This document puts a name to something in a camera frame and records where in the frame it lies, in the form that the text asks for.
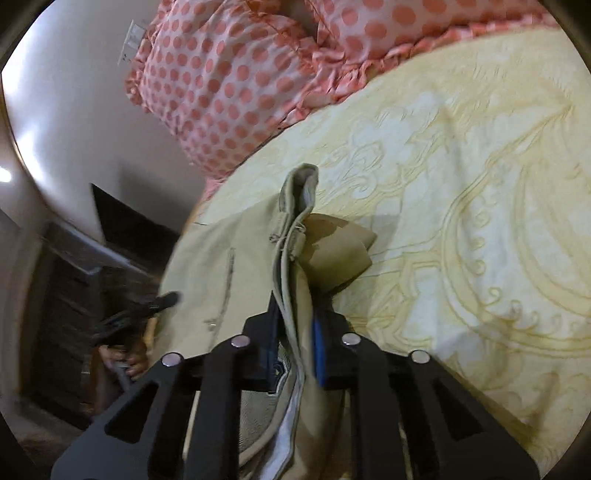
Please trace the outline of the person's left hand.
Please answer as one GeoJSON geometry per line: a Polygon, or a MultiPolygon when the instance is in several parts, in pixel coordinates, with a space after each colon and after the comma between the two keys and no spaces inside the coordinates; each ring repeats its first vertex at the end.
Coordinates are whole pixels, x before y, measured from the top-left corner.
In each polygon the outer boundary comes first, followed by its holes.
{"type": "Polygon", "coordinates": [[[114,371],[116,363],[125,363],[127,365],[126,375],[132,380],[137,380],[149,368],[147,347],[141,339],[137,340],[128,350],[120,346],[101,345],[98,352],[106,369],[111,372],[114,371]]]}

